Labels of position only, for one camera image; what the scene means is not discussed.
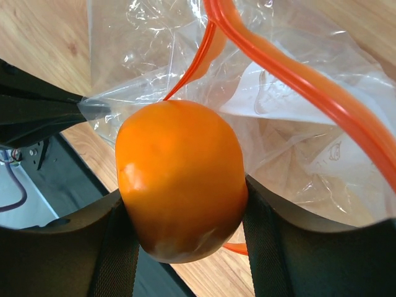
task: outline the wood grain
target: wood grain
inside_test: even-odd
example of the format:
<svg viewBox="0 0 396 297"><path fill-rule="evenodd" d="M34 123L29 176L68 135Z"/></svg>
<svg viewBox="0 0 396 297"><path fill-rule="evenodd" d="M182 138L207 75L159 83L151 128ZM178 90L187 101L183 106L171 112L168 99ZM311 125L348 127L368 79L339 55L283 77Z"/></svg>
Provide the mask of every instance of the wood grain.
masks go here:
<svg viewBox="0 0 396 297"><path fill-rule="evenodd" d="M318 8L396 79L396 2L303 0ZM70 92L90 93L85 0L0 0L0 57ZM117 188L114 151L87 124L64 135L102 183ZM254 296L247 257L220 250L174 269L197 296Z"/></svg>

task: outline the clear plastic bag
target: clear plastic bag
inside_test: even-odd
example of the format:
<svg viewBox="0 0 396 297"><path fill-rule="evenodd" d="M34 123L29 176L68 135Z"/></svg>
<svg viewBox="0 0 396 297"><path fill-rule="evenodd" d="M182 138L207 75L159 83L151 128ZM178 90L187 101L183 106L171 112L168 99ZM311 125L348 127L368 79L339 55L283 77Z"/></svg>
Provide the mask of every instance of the clear plastic bag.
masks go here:
<svg viewBox="0 0 396 297"><path fill-rule="evenodd" d="M125 11L116 14L119 8L108 12L119 17L110 35L122 31L118 24L129 22L138 30L126 33L128 38L142 40L138 47L128 48L136 52L129 56L128 66L127 59L124 64L116 60L124 55L118 51L110 68L100 67L126 67L135 78L80 104L86 118L94 116L91 106L110 109L91 124L111 144L123 121L138 108L163 99L196 54L207 23L203 5L199 0L172 3L176 2L131 1L127 19ZM235 3L248 29L347 89L395 135L395 83L347 32L299 0ZM95 30L100 29L94 22L92 40ZM149 46L150 41L158 43ZM96 61L92 59L93 68L100 64ZM108 74L97 75L108 80L111 71ZM183 87L173 99L197 101L220 113L237 133L246 173L305 209L356 226L396 214L395 194L359 146L231 42L203 78Z"/></svg>

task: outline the wire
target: wire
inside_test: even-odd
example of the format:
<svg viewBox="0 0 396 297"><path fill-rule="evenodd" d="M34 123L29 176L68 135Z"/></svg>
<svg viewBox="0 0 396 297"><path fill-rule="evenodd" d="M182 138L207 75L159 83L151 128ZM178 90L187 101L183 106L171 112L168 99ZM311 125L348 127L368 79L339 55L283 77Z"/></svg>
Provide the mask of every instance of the wire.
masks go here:
<svg viewBox="0 0 396 297"><path fill-rule="evenodd" d="M18 187L18 189L22 195L22 198L18 202L14 203L14 204L7 205L7 206L0 207L0 212L8 212L9 210L13 210L13 209L16 209L16 208L22 206L26 202L27 192L26 192L26 189L24 188L24 186L20 183L20 181L17 179L17 177L15 176L14 172L11 169L7 151L2 150L2 154L4 157L4 161L5 161L4 165L6 166L7 173L10 176L10 178L12 179L12 181L15 183L15 185Z"/></svg>

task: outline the persimmon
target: persimmon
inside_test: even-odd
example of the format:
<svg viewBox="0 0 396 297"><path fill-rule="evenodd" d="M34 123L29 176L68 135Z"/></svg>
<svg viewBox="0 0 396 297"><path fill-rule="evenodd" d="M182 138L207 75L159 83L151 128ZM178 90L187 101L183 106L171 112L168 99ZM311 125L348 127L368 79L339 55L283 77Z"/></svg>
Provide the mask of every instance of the persimmon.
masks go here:
<svg viewBox="0 0 396 297"><path fill-rule="evenodd" d="M235 232L248 190L238 139L221 116L186 100L141 108L116 139L118 185L142 248L185 263Z"/></svg>

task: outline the white floor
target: white floor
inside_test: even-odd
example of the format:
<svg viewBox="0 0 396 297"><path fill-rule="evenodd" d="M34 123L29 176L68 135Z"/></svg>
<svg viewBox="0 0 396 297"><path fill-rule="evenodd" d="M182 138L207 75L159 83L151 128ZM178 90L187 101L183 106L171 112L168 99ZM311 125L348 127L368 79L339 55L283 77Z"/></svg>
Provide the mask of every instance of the white floor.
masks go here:
<svg viewBox="0 0 396 297"><path fill-rule="evenodd" d="M25 170L21 167L12 167L16 177L27 191L27 201L23 206L0 212L0 226L13 229L31 226L44 226L58 218L55 211L47 203L43 195L32 183ZM19 201L21 193L9 177L4 164L0 165L0 206L13 204Z"/></svg>

